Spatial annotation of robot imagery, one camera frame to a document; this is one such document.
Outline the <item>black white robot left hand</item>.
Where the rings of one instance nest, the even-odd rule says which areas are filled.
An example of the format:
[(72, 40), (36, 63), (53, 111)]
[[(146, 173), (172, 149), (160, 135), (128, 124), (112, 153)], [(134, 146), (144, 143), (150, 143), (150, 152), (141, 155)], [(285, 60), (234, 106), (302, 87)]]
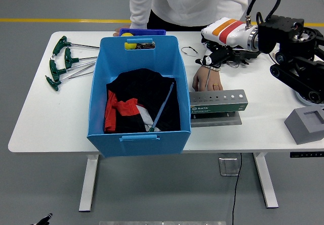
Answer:
[(50, 224), (50, 219), (52, 218), (53, 214), (49, 213), (45, 217), (43, 217), (40, 221), (37, 223), (32, 223), (32, 225), (49, 225)]

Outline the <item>person's left hand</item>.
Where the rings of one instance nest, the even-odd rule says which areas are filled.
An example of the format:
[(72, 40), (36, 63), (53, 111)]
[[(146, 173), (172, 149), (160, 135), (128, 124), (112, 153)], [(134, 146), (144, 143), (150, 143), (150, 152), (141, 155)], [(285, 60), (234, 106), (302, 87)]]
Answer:
[(196, 92), (222, 91), (220, 72), (210, 67), (200, 66), (193, 77), (192, 87)]

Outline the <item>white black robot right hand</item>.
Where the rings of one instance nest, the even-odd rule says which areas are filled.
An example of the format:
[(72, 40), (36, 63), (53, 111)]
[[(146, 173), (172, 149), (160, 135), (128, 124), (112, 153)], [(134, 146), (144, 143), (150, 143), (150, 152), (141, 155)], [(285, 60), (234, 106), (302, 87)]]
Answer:
[(226, 61), (241, 61), (258, 51), (258, 28), (250, 22), (224, 17), (200, 33), (207, 51), (197, 63), (203, 66), (219, 68)]

